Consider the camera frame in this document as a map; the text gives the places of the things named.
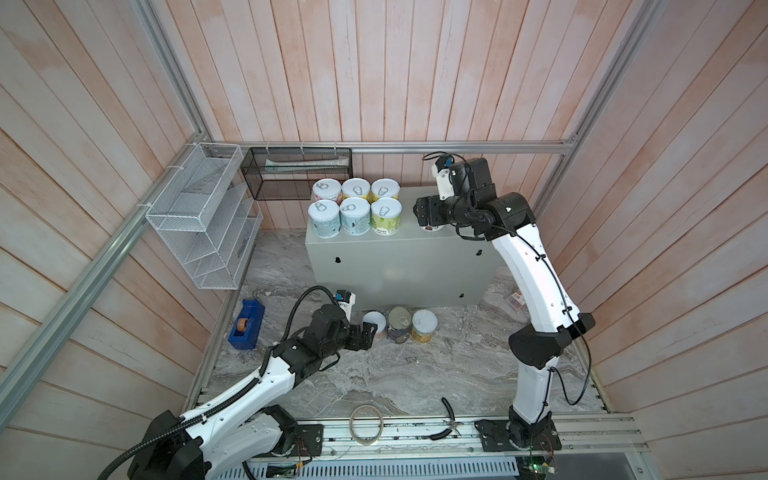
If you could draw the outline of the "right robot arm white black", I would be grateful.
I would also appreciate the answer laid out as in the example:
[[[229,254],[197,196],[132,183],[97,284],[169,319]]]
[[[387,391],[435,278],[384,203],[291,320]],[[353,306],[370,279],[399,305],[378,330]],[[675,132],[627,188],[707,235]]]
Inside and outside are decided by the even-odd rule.
[[[488,451],[555,446],[549,396],[565,349],[583,338],[595,320],[570,299],[541,241],[537,220],[520,193],[498,195],[484,158],[467,160],[437,151],[430,163],[438,192],[416,200],[420,227],[451,226],[460,238],[487,241],[499,253],[522,294],[530,322],[510,335],[518,361],[516,393],[507,421],[478,420],[475,428]]]

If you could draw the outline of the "pink labelled can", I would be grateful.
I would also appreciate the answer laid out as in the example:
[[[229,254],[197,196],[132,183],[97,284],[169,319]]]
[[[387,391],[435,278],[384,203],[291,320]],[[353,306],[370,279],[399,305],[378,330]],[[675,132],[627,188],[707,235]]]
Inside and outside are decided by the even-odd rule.
[[[314,201],[328,200],[340,204],[342,201],[342,184],[332,178],[317,180],[312,186]]]

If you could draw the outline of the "yellow labelled can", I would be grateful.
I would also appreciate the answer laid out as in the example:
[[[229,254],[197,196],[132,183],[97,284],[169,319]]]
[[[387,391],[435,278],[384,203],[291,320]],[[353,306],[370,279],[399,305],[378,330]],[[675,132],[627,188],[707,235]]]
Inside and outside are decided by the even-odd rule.
[[[350,178],[342,183],[342,199],[361,198],[371,202],[371,184],[364,178]]]

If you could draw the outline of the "teal labelled can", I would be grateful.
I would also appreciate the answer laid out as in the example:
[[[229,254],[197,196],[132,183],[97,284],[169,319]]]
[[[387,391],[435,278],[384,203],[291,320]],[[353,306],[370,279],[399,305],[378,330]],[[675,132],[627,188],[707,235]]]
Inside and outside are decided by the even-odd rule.
[[[340,207],[332,200],[317,200],[308,207],[309,225],[315,236],[333,238],[341,230]]]

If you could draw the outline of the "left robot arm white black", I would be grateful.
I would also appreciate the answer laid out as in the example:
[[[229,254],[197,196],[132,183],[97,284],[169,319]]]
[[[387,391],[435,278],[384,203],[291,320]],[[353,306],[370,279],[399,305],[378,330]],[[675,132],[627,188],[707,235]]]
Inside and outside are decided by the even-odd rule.
[[[110,462],[100,478],[127,464],[131,479],[212,479],[253,456],[298,450],[297,423],[277,399],[337,364],[341,351],[370,349],[377,331],[372,323],[351,322],[354,293],[317,286],[303,294],[315,291],[329,301],[308,326],[285,329],[257,370],[213,400],[179,416],[165,411],[155,417],[142,441]]]

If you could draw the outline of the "green can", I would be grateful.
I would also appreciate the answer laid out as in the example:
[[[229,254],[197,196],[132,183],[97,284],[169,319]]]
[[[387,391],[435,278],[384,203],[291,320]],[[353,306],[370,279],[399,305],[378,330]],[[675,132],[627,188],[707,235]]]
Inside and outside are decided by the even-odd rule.
[[[400,228],[402,205],[397,199],[380,198],[371,205],[371,226],[376,234],[395,235]]]

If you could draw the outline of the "blue can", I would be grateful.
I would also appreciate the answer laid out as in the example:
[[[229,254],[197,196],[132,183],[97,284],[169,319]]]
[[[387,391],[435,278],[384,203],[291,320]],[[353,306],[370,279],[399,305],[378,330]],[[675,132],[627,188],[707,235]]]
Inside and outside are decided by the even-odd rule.
[[[371,227],[370,204],[360,197],[350,197],[340,205],[341,229],[348,235],[361,236]]]

